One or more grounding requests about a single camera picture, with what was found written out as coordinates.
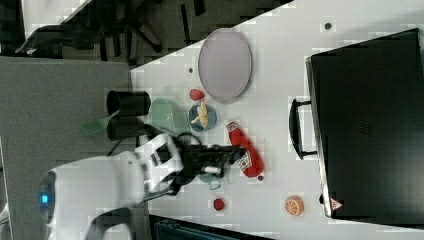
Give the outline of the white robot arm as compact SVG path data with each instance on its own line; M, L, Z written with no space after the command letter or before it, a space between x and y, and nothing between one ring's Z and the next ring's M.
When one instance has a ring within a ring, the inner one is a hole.
M186 144L162 133L132 151L49 170L39 185L42 240L136 240L131 209L204 173L217 177L246 155L239 146Z

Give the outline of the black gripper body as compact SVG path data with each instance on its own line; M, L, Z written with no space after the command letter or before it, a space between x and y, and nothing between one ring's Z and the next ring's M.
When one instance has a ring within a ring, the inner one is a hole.
M232 146L189 145L180 151L183 161L183 174L196 176L210 173L216 176L224 174L224 167L234 153Z

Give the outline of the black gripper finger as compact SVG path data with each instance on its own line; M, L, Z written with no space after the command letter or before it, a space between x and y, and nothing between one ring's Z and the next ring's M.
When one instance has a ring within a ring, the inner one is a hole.
M240 145L227 145L221 147L222 152L228 154L239 154L244 155L246 153L246 149L241 147Z
M239 159L241 158L241 153L239 151L234 152L230 159L229 159L229 165L234 165Z

